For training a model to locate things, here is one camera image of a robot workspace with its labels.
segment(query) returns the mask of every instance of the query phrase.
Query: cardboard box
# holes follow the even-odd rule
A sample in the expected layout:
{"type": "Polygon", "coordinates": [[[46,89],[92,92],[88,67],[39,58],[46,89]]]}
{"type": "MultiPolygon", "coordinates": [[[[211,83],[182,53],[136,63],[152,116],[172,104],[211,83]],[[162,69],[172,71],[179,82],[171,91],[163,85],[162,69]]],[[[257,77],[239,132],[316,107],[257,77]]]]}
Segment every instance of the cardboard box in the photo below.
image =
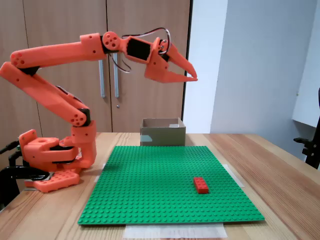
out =
{"type": "Polygon", "coordinates": [[[180,118],[144,118],[140,128],[141,146],[184,146],[186,126],[180,118]]]}

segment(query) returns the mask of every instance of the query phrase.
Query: black mount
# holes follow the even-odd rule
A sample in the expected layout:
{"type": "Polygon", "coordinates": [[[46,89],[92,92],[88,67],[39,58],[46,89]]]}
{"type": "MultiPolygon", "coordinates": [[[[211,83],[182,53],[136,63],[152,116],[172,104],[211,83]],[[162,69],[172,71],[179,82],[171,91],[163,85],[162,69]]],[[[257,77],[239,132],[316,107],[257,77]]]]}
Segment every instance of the black mount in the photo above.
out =
{"type": "MultiPolygon", "coordinates": [[[[13,141],[0,150],[0,154],[16,148],[19,141],[13,141]]],[[[0,171],[0,203],[7,206],[20,192],[16,179],[31,179],[32,181],[44,180],[49,177],[49,172],[30,167],[29,163],[23,160],[23,166],[16,165],[16,160],[22,157],[21,150],[11,154],[9,166],[0,171]]]]}

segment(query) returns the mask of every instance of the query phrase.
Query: wire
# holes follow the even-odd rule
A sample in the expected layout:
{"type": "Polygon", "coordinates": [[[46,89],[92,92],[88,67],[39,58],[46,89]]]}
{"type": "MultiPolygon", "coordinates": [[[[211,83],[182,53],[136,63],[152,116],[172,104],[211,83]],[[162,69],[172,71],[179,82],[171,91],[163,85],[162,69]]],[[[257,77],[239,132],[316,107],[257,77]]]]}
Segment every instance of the wire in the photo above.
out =
{"type": "Polygon", "coordinates": [[[110,55],[110,53],[109,53],[109,56],[112,58],[113,64],[115,64],[116,67],[117,67],[120,71],[122,71],[122,72],[124,72],[124,73],[126,73],[126,74],[128,74],[128,73],[131,72],[131,67],[130,67],[128,64],[126,64],[125,61],[122,60],[122,62],[124,63],[124,65],[126,65],[126,66],[129,68],[129,70],[125,70],[125,69],[123,69],[122,67],[120,67],[120,66],[116,63],[116,61],[114,60],[114,57],[110,55]]]}
{"type": "Polygon", "coordinates": [[[167,36],[167,41],[168,41],[168,47],[165,51],[162,51],[162,52],[159,52],[160,55],[163,55],[163,54],[166,54],[169,49],[170,49],[170,46],[171,46],[171,35],[170,35],[170,32],[168,29],[166,29],[165,27],[158,27],[158,28],[155,28],[151,31],[148,31],[148,32],[145,32],[145,33],[142,33],[142,34],[131,34],[131,35],[123,35],[121,38],[122,39],[126,39],[130,36],[133,36],[133,37],[137,37],[137,38],[141,38],[141,37],[144,37],[144,36],[147,36],[147,35],[150,35],[150,34],[153,34],[159,30],[165,30],[166,32],[166,36],[167,36]]]}

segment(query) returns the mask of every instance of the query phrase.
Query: white wall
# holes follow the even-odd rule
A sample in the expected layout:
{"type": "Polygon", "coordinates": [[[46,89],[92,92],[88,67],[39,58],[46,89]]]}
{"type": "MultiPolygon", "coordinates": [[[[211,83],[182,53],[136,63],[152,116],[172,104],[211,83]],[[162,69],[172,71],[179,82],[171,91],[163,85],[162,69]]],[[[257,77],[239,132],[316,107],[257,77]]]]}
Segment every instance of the white wall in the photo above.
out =
{"type": "Polygon", "coordinates": [[[299,158],[292,120],[316,0],[229,0],[211,132],[254,133],[299,158]]]}
{"type": "Polygon", "coordinates": [[[304,72],[293,111],[293,119],[316,127],[320,109],[318,89],[320,87],[320,2],[316,6],[313,29],[304,66],[304,72]]]}
{"type": "Polygon", "coordinates": [[[228,0],[194,0],[189,45],[189,62],[198,81],[187,82],[183,122],[188,133],[209,133],[228,0]]]}

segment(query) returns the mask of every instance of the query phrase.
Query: red lego brick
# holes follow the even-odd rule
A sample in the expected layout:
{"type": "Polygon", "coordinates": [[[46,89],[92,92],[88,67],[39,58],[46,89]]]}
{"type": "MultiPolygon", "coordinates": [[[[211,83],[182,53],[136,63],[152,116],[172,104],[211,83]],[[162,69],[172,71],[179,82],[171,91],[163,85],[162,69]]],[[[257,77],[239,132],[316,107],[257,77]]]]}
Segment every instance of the red lego brick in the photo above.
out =
{"type": "Polygon", "coordinates": [[[207,194],[209,193],[209,188],[202,177],[194,177],[193,183],[195,185],[196,191],[198,194],[207,194]]]}

